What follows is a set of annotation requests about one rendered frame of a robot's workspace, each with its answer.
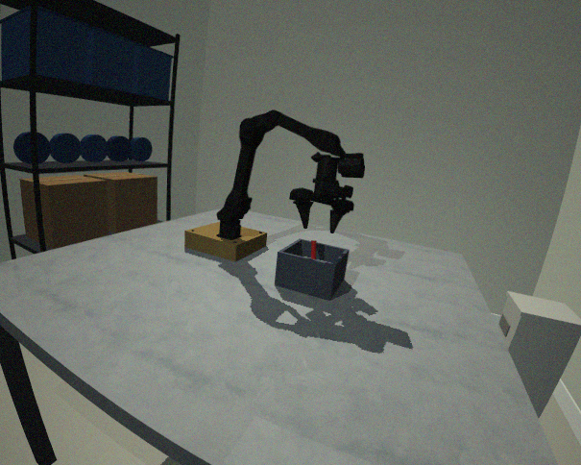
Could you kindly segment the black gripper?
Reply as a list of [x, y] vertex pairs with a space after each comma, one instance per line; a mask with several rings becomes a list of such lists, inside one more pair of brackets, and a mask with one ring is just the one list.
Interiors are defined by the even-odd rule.
[[338, 184], [335, 176], [329, 174], [318, 174], [316, 175], [316, 179], [313, 179], [313, 183], [315, 183], [314, 192], [313, 190], [303, 187], [295, 188], [290, 192], [289, 199], [295, 200], [293, 203], [296, 204], [300, 213], [304, 229], [307, 229], [310, 208], [314, 202], [332, 206], [333, 209], [330, 211], [330, 233], [334, 233], [345, 213], [349, 213], [350, 210], [353, 210], [353, 202], [347, 199], [334, 200], [337, 197], [330, 196], [325, 193], [325, 191], [323, 191], [323, 194], [320, 194], [324, 183]]

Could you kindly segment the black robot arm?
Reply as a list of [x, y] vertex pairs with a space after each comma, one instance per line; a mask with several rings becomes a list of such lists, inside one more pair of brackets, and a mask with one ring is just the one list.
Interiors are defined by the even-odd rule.
[[[247, 188], [252, 175], [254, 156], [257, 147], [262, 142], [266, 133], [272, 131], [276, 125], [296, 134], [305, 137], [315, 148], [321, 152], [330, 153], [340, 158], [332, 158], [330, 155], [320, 155], [318, 152], [312, 158], [318, 162], [317, 175], [329, 174], [336, 177], [338, 173], [343, 178], [363, 178], [365, 172], [364, 154], [347, 154], [341, 146], [339, 137], [329, 131], [313, 128], [285, 115], [277, 110], [270, 110], [266, 113], [247, 118], [240, 124], [240, 154], [236, 168], [233, 189], [227, 197], [224, 207], [216, 214], [220, 220], [220, 231], [216, 236], [234, 240], [241, 237], [240, 220], [248, 212], [252, 197], [248, 197]], [[337, 167], [338, 165], [338, 167]], [[351, 197], [353, 187], [338, 184], [322, 185], [321, 193], [329, 194], [345, 200]]]

